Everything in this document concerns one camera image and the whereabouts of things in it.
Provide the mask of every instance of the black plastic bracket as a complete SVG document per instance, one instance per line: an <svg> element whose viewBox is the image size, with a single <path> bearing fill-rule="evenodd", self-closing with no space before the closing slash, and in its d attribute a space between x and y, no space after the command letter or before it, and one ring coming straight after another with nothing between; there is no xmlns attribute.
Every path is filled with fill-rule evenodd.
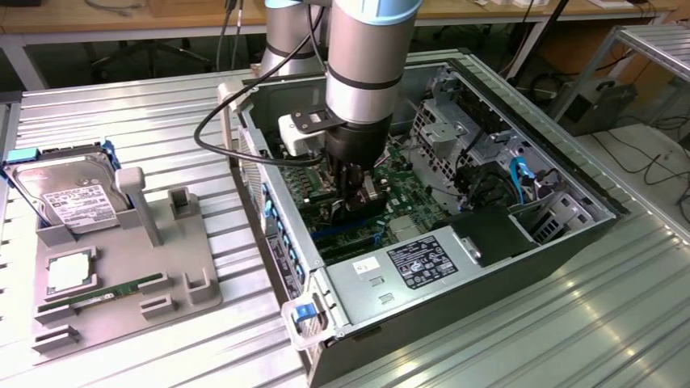
<svg viewBox="0 0 690 388"><path fill-rule="evenodd" d="M337 115L330 114L329 109L321 105L293 112L291 117L298 131L305 134L325 131L346 123Z"/></svg>

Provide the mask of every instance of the wooden table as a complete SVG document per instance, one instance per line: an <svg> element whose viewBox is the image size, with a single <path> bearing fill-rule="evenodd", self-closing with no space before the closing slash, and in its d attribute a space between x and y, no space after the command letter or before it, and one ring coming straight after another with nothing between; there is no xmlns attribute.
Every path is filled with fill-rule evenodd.
<svg viewBox="0 0 690 388"><path fill-rule="evenodd" d="M676 9L674 1L677 0L654 0L658 12L656 23ZM265 0L249 0L245 4L245 34L266 32L267 15L263 2ZM530 10L526 21L536 23L536 27L510 75L522 65L557 2L558 0L552 0L549 6L538 6ZM479 6L470 0L425 0L417 25L518 23L524 20L526 11L525 8L498 6L493 2ZM636 7L604 10L588 0L570 0L560 20L625 19L636 17L638 12ZM4 35L0 35L0 47L26 89L40 90L47 86L26 53L27 45L217 36L221 33L222 21L221 14L156 18L147 8L132 10L132 17L127 18L91 8L83 0L43 0L40 7L8 8L4 17L0 11L0 28L4 31Z"/></svg>

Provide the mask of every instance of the blue cable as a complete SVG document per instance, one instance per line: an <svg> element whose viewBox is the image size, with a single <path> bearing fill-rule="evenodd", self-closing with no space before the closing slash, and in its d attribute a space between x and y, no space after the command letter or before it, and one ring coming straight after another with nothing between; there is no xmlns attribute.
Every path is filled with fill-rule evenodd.
<svg viewBox="0 0 690 388"><path fill-rule="evenodd" d="M525 194L522 190L522 184L520 184L520 174L533 179L536 178L536 173L532 172L530 168L528 167L528 162L525 161L525 158L522 156L517 156L510 161L510 178L514 182L515 188L518 189L520 203L525 205Z"/></svg>

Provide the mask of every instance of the warning label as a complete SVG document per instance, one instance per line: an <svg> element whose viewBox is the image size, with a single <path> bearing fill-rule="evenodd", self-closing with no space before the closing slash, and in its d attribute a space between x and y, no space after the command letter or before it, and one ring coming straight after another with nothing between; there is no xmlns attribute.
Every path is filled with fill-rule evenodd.
<svg viewBox="0 0 690 388"><path fill-rule="evenodd" d="M44 194L43 198L70 228L115 218L115 210L100 184L51 192Z"/></svg>
<svg viewBox="0 0 690 388"><path fill-rule="evenodd" d="M434 236L389 251L389 256L410 289L418 289L458 272Z"/></svg>

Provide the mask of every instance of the motherboard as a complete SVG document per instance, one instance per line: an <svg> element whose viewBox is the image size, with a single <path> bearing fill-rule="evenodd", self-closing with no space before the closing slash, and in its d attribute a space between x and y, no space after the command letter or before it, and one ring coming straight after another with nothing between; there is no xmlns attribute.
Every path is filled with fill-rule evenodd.
<svg viewBox="0 0 690 388"><path fill-rule="evenodd" d="M331 214L338 206L337 188L326 162L306 169L282 170L302 219L327 265L387 247L431 230L449 213L429 195L403 157L406 151L390 143L378 162L375 178L389 182L389 204L377 217L334 226Z"/></svg>

